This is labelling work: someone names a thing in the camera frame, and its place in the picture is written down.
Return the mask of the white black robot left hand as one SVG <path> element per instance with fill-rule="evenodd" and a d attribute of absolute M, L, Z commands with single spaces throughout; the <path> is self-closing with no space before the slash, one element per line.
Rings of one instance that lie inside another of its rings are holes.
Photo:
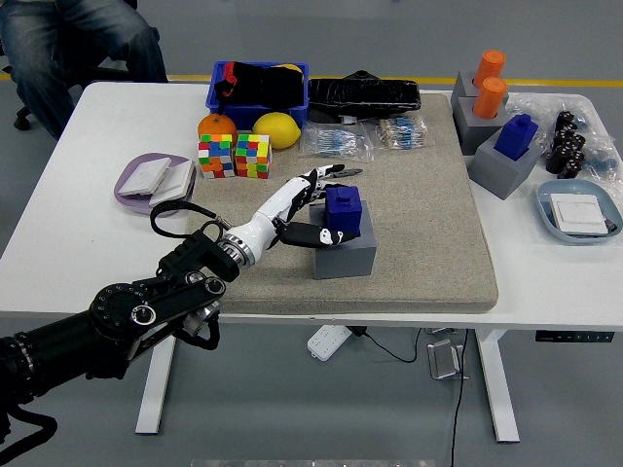
<path fill-rule="evenodd" d="M 333 182 L 343 164 L 329 164 L 293 177 L 266 200 L 244 225 L 229 230 L 235 246 L 244 246 L 250 264 L 257 263 L 262 254 L 281 241 L 284 244 L 325 248 L 359 237 L 358 231 L 330 230 L 318 225 L 293 222 L 294 215 L 314 200 L 325 198 L 328 188 L 344 188 Z"/>

